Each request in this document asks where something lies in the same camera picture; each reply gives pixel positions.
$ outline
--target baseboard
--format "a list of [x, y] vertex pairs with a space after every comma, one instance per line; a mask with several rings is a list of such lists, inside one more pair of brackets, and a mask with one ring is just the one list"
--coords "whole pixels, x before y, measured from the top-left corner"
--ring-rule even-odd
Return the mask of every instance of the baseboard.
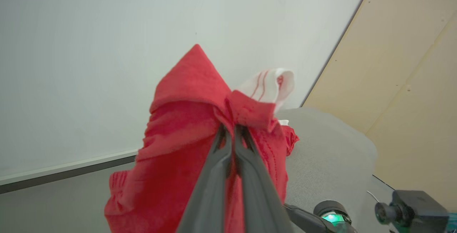
[[62, 165], [36, 169], [32, 171], [11, 174], [0, 177], [0, 194], [30, 187], [37, 184], [44, 184], [59, 179], [74, 177], [84, 173], [109, 168], [134, 161], [138, 150], [128, 150], [120, 153], [113, 153], [101, 157], [65, 163]]

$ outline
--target red garment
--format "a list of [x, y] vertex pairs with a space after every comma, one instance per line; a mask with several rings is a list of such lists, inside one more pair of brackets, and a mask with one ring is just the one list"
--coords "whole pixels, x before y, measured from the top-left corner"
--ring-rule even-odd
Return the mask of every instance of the red garment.
[[[284, 202], [286, 152], [294, 141], [290, 127], [284, 126], [286, 137], [273, 117], [274, 108], [230, 91], [195, 45], [157, 86], [135, 167], [110, 176], [105, 216], [111, 231], [175, 232], [220, 123], [232, 136], [235, 124], [248, 126]], [[226, 192], [225, 232], [243, 232], [241, 179], [234, 171]]]

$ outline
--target glowing green indicator light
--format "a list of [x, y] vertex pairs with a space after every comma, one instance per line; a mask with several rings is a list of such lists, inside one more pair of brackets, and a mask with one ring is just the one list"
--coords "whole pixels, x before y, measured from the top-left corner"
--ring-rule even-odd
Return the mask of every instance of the glowing green indicator light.
[[330, 223], [342, 223], [344, 222], [344, 218], [340, 214], [329, 214], [325, 217], [322, 217], [324, 220], [328, 220]]

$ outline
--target wooden panel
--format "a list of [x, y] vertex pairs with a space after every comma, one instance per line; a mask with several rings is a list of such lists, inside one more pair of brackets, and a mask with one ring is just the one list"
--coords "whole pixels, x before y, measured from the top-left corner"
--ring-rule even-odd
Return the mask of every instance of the wooden panel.
[[457, 210], [457, 12], [367, 136], [375, 175]]
[[456, 8], [456, 0], [364, 0], [304, 106], [366, 133]]

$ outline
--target white cable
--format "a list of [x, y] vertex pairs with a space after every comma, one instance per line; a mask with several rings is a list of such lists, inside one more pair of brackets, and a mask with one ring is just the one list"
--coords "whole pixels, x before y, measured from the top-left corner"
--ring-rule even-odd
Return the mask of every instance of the white cable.
[[379, 202], [379, 200], [374, 196], [374, 194], [372, 194], [370, 191], [367, 191], [367, 193], [370, 194], [376, 200], [376, 202]]

